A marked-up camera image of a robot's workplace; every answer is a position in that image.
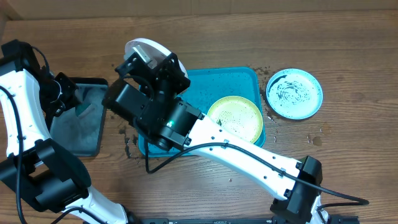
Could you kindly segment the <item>teal grey sponge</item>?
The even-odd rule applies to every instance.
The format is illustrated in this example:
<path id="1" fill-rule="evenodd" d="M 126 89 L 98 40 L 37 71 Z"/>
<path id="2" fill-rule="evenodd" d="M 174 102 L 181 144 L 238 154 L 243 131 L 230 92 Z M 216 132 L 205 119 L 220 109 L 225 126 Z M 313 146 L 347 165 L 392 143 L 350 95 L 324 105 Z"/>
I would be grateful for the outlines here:
<path id="1" fill-rule="evenodd" d="M 79 119 L 82 119 L 84 116 L 89 114 L 92 111 L 93 107 L 91 103 L 82 103 L 75 107 L 75 116 Z"/>

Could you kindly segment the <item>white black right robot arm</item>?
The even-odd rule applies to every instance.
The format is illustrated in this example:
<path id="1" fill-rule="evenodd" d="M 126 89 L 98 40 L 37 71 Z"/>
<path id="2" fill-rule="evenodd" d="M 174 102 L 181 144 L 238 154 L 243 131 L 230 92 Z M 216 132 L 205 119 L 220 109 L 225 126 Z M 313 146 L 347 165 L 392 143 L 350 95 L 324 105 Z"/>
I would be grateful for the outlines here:
<path id="1" fill-rule="evenodd" d="M 144 138 L 179 156 L 202 156 L 249 177 L 274 198 L 271 211 L 289 223 L 342 223 L 321 203 L 322 165 L 312 158 L 279 156 L 225 130 L 179 94 L 190 86 L 178 58 L 170 54 L 155 67 L 134 53 L 116 68 L 119 78 L 103 105 Z"/>

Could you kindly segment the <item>light blue speckled plate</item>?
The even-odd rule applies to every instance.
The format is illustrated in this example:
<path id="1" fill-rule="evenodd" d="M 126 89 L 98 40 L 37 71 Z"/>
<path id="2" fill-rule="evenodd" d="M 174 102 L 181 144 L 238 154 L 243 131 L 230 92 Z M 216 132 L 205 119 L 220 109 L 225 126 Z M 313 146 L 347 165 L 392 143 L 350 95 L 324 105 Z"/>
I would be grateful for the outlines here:
<path id="1" fill-rule="evenodd" d="M 280 116 L 302 120 L 313 116 L 321 108 L 323 90 L 312 74 L 297 68 L 286 68 L 269 79 L 266 99 Z"/>

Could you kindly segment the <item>yellow green speckled plate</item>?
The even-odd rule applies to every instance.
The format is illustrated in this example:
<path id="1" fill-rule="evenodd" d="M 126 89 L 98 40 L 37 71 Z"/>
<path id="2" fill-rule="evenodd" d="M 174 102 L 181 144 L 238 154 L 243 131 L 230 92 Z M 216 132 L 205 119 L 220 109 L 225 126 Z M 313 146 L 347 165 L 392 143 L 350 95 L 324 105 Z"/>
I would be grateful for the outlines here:
<path id="1" fill-rule="evenodd" d="M 259 108 L 242 96 L 226 96 L 212 104 L 207 115 L 227 131 L 255 143 L 262 133 L 263 118 Z"/>

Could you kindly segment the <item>white speckled plate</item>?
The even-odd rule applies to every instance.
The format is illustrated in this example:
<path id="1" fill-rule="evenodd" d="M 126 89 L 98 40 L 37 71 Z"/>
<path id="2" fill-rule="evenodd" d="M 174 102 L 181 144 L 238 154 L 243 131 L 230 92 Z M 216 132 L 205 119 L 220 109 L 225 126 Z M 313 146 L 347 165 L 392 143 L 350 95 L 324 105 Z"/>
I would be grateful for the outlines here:
<path id="1" fill-rule="evenodd" d="M 125 44 L 125 48 L 124 48 L 125 53 L 131 47 L 138 45 L 138 44 L 143 49 L 145 49 L 145 51 L 150 55 L 150 57 L 152 57 L 157 62 L 156 67 L 158 67 L 170 54 L 173 53 L 169 49 L 164 47 L 163 45 L 159 44 L 158 42 L 155 42 L 153 40 L 146 39 L 146 38 L 136 38 L 134 40 L 130 40 L 129 42 L 127 42 Z M 188 78 L 187 70 L 185 69 L 185 67 L 183 66 L 183 64 L 181 63 L 181 61 L 178 58 L 176 59 L 176 61 L 178 62 L 178 65 L 185 77 L 184 82 L 187 82 L 190 85 L 191 81 Z M 133 75 L 140 76 L 140 77 L 144 78 L 145 80 L 147 80 L 149 83 L 152 83 L 155 81 L 155 76 L 153 76 L 151 73 L 145 74 L 145 72 L 139 72 L 137 75 L 136 74 L 133 74 Z"/>

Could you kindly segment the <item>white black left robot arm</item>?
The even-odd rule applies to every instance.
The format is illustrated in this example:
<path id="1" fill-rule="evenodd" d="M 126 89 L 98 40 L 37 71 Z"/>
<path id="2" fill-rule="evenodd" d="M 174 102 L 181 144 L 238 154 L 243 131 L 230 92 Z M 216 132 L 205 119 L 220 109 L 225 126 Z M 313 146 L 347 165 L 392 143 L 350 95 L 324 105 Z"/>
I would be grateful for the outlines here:
<path id="1" fill-rule="evenodd" d="M 78 87 L 63 73 L 53 76 L 40 66 L 39 52 L 27 42 L 1 46 L 1 106 L 7 130 L 1 182 L 16 194 L 16 210 L 25 223 L 22 202 L 38 212 L 72 214 L 86 223 L 134 223 L 123 205 L 96 190 L 84 164 L 54 141 L 48 122 L 80 104 Z"/>

